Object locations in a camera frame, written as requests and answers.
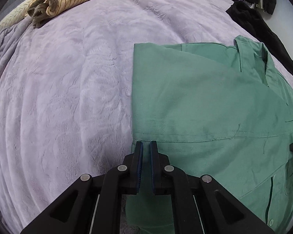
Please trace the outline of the green work jacket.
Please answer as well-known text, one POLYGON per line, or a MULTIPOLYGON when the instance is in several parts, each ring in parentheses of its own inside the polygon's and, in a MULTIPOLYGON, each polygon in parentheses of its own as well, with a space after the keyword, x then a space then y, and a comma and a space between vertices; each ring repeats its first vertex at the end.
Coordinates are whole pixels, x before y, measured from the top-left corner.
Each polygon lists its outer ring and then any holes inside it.
POLYGON ((144 146, 129 224, 173 233, 170 197, 152 193, 149 145, 187 174, 214 177, 276 233, 293 225, 293 89, 263 43, 134 46, 132 133, 144 146))

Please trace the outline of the lavender plush bed blanket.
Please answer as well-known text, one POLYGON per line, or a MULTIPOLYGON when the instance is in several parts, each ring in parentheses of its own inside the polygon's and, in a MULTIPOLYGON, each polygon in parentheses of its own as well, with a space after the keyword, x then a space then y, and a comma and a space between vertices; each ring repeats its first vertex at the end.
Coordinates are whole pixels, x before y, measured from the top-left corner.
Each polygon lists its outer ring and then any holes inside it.
POLYGON ((0 220, 20 233, 80 175, 133 150, 134 46, 259 42, 230 0, 90 0, 0 32, 0 220))

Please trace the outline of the black folded garment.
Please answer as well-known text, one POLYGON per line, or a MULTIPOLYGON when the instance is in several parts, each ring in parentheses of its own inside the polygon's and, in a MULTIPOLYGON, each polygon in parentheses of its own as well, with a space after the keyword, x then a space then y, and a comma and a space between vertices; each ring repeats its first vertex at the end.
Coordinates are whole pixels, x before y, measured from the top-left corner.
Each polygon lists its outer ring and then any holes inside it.
POLYGON ((226 12, 234 22, 264 43, 269 52, 293 76, 292 58, 280 38, 269 28, 257 10, 251 9, 243 1, 237 1, 226 12))

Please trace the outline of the cream knit pillow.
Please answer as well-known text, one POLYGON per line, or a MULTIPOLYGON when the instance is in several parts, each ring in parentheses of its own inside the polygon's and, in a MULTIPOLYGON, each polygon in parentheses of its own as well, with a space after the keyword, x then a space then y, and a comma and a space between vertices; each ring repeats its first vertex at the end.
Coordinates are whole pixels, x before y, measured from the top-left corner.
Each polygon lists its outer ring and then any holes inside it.
POLYGON ((9 12, 1 21, 0 21, 0 31, 4 28, 11 27, 14 24, 23 20, 28 16, 28 7, 32 0, 25 0, 15 7, 11 12, 9 12))

